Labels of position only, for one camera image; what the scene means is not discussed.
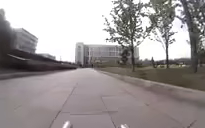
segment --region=curb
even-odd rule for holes
[[[6,79],[13,79],[13,78],[20,78],[20,77],[27,77],[27,76],[36,76],[36,75],[46,75],[50,72],[18,72],[18,73],[10,73],[10,74],[0,74],[0,80]]]
[[[187,100],[188,102],[205,105],[205,91],[193,90],[189,88],[177,87],[170,84],[164,84],[160,82],[154,82],[149,80],[144,80],[140,78],[123,76],[119,74],[113,74],[109,72],[99,71],[105,75],[109,75],[116,79],[122,80],[126,83],[130,83],[133,85],[138,85],[143,87],[148,91],[152,91],[155,93],[161,93],[163,95],[171,96],[174,99],[178,100]]]

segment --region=sky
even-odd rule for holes
[[[24,28],[38,37],[37,53],[55,55],[57,60],[75,61],[75,44],[111,44],[103,31],[111,0],[0,0],[0,8],[14,28]],[[188,33],[174,22],[176,42],[170,46],[170,58],[190,57]],[[165,58],[159,42],[146,39],[139,46],[140,59]]]

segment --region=asphalt road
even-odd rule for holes
[[[93,69],[0,81],[0,128],[205,128],[205,106]]]

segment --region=building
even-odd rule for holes
[[[21,51],[35,53],[38,38],[23,28],[15,29],[16,40],[13,48]]]
[[[85,45],[84,43],[77,43],[75,51],[75,61],[82,65],[107,62],[117,63],[121,58],[122,47],[118,45]],[[139,59],[138,48],[135,48],[135,59]]]
[[[52,60],[55,60],[56,57],[55,56],[52,56],[48,53],[40,53],[39,55],[43,56],[43,57],[46,57],[46,58],[49,58],[49,59],[52,59]]]

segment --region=grass lawn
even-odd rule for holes
[[[170,69],[146,67],[137,68],[135,72],[132,72],[131,68],[120,67],[99,68],[99,70],[205,91],[205,66],[199,68],[196,74],[188,67]]]

